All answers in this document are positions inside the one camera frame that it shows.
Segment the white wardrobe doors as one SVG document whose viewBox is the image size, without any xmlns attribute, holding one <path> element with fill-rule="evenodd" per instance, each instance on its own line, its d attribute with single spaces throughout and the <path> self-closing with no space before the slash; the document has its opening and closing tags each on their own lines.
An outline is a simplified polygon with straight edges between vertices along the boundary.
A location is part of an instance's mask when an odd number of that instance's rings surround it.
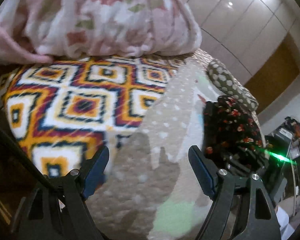
<svg viewBox="0 0 300 240">
<path fill-rule="evenodd" d="M 185 0 L 202 31 L 202 50 L 245 84 L 295 21 L 283 0 Z"/>
</svg>

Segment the orange geometric pattern blanket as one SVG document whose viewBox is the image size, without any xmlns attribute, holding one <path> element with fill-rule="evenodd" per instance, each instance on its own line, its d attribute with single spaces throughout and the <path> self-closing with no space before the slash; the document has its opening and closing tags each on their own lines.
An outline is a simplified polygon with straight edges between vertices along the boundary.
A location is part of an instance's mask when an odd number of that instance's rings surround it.
<svg viewBox="0 0 300 240">
<path fill-rule="evenodd" d="M 115 157 L 184 64 L 150 55 L 24 65 L 0 77 L 0 97 L 21 149 L 40 172 L 60 177 L 102 145 Z"/>
</svg>

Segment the beige polka dot quilt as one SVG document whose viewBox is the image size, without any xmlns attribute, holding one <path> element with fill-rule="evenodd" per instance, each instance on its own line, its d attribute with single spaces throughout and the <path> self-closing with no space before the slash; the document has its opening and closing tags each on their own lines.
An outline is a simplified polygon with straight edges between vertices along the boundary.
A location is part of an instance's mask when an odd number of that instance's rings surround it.
<svg viewBox="0 0 300 240">
<path fill-rule="evenodd" d="M 221 91 L 206 68 L 211 55 L 183 59 L 163 96 L 117 153 L 106 182 L 87 207 L 109 239 L 194 239 L 209 213 L 188 159 L 204 138 L 203 110 Z"/>
</svg>

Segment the cluttered clothes rack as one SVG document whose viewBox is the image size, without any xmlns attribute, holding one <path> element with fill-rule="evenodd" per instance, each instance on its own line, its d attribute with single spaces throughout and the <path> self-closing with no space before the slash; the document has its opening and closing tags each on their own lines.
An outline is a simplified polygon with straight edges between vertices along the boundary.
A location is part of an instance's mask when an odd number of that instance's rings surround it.
<svg viewBox="0 0 300 240">
<path fill-rule="evenodd" d="M 283 155 L 294 160 L 300 157 L 300 122 L 291 116 L 274 129 L 270 135 L 283 143 Z"/>
</svg>

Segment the black red floral dress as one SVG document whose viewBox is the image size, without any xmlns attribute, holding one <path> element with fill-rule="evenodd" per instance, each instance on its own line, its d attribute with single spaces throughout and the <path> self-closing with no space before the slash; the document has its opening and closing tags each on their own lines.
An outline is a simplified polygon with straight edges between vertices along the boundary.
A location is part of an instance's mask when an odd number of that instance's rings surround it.
<svg viewBox="0 0 300 240">
<path fill-rule="evenodd" d="M 225 155 L 237 154 L 239 148 L 251 151 L 264 148 L 261 131 L 252 113 L 229 96 L 208 101 L 203 110 L 204 139 L 202 151 L 218 168 L 225 168 Z"/>
</svg>

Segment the brown wooden door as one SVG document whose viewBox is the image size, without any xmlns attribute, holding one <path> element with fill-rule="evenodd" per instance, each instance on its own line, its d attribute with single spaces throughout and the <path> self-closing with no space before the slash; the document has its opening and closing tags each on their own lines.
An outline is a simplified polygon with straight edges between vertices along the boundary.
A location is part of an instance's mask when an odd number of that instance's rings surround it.
<svg viewBox="0 0 300 240">
<path fill-rule="evenodd" d="M 267 62 L 245 84 L 256 98 L 259 106 L 256 113 L 265 110 L 297 78 L 300 70 L 285 42 L 275 50 Z"/>
</svg>

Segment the olive white dotted pillow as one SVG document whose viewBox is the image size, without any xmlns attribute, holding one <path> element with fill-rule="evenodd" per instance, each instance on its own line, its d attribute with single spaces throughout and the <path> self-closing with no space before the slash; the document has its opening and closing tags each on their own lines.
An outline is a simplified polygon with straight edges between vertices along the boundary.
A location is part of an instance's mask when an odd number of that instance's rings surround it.
<svg viewBox="0 0 300 240">
<path fill-rule="evenodd" d="M 251 92 L 246 89 L 218 59 L 212 59 L 206 69 L 212 83 L 223 93 L 242 103 L 251 112 L 255 112 L 259 103 Z"/>
</svg>

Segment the pink floral fleece blanket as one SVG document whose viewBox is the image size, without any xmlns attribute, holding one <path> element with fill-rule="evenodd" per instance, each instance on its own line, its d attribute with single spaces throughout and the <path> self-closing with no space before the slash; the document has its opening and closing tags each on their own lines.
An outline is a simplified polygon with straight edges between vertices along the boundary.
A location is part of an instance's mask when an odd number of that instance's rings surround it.
<svg viewBox="0 0 300 240">
<path fill-rule="evenodd" d="M 0 64 L 55 56 L 175 56 L 196 51 L 200 27 L 183 0 L 4 0 Z"/>
</svg>

